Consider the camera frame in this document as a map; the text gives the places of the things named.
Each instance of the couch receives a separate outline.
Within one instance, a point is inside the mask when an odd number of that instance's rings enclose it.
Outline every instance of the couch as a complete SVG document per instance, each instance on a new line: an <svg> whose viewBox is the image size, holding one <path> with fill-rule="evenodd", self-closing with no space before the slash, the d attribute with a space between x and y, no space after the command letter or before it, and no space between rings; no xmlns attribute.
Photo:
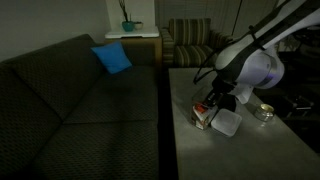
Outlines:
<svg viewBox="0 0 320 180"><path fill-rule="evenodd" d="M0 63L0 179L158 179L152 53L124 47L133 66L110 74L96 46L84 34Z"/></svg>
<svg viewBox="0 0 320 180"><path fill-rule="evenodd" d="M232 37L210 27L210 18L169 20L169 26L160 30L164 67L200 67L207 56L223 48ZM213 67L216 56L204 65Z"/></svg>

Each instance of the armchair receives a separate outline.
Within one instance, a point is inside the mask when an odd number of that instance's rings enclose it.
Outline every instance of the armchair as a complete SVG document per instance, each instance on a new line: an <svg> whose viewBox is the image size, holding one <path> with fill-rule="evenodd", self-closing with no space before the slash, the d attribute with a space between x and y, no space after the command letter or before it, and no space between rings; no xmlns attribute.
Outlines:
<svg viewBox="0 0 320 180"><path fill-rule="evenodd" d="M210 18L170 19L169 27L160 30L164 67L199 67L216 48L231 41L230 36L210 29ZM206 64L214 65L216 56Z"/></svg>

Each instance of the blue pillow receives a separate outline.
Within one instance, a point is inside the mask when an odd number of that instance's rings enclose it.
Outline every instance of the blue pillow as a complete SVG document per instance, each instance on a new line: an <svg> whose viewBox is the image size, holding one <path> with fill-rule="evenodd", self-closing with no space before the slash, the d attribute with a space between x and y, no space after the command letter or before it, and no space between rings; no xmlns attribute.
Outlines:
<svg viewBox="0 0 320 180"><path fill-rule="evenodd" d="M98 56L110 74L120 72L132 66L128 57L124 53L120 41L100 47L93 47L91 50Z"/></svg>

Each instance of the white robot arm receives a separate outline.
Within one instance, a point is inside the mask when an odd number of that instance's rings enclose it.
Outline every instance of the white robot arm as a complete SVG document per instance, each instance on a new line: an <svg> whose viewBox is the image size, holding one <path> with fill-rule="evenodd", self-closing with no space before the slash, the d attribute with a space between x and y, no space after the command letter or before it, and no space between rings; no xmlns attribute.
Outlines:
<svg viewBox="0 0 320 180"><path fill-rule="evenodd" d="M215 63L218 77L237 84L231 94L246 103L253 88L271 88L284 74L274 44L297 30L318 24L319 0L285 1L219 53Z"/></svg>

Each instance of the table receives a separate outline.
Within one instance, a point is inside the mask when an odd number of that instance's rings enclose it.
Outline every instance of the table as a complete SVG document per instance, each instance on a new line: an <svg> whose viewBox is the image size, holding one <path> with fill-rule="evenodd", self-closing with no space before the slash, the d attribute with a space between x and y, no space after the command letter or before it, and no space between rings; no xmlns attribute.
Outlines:
<svg viewBox="0 0 320 180"><path fill-rule="evenodd" d="M189 123L191 97L216 76L210 73L194 85L197 71L169 69L179 179L320 179L320 157L281 119L255 118L262 102L254 94L245 105L237 102L242 122L232 137Z"/></svg>
<svg viewBox="0 0 320 180"><path fill-rule="evenodd" d="M153 44L155 49L155 64L158 70L162 65L162 38L156 26L146 27L141 30L125 32L122 29L111 30L105 35L105 43L121 41L122 44Z"/></svg>

